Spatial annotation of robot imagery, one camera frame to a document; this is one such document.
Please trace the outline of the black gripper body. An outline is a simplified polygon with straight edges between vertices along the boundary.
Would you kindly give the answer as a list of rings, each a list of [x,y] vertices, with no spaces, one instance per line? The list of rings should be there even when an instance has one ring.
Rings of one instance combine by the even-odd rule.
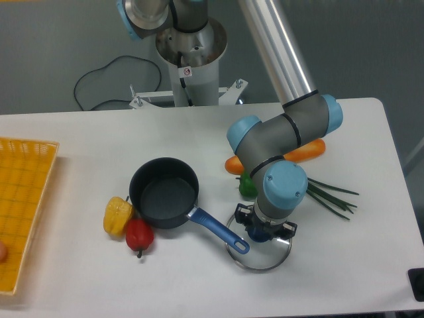
[[[252,222],[251,223],[238,223],[244,226],[245,231],[251,239],[291,239],[280,238],[280,231],[282,224],[273,225],[271,221],[262,221],[256,215],[256,210],[252,205]]]

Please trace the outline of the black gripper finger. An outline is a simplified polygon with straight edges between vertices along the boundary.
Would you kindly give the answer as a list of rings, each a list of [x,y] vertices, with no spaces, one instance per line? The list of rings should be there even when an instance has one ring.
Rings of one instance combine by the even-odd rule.
[[[238,203],[235,209],[234,218],[237,223],[251,223],[252,205]]]
[[[297,224],[286,221],[282,224],[280,231],[280,238],[292,238],[295,236],[297,231]]]

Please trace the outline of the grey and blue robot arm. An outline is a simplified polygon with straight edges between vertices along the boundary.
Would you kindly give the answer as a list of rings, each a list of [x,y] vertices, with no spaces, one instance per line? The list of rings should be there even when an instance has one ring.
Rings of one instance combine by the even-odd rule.
[[[314,86],[281,5],[239,5],[284,111],[267,121],[243,117],[228,129],[227,140],[258,192],[250,213],[236,212],[235,219],[256,242],[286,240],[296,231],[287,218],[308,181],[284,155],[338,129],[343,111],[334,97]],[[168,63],[176,106],[218,103],[218,62],[227,37],[209,16],[206,1],[118,1],[117,8],[132,37],[155,36],[156,49]]]

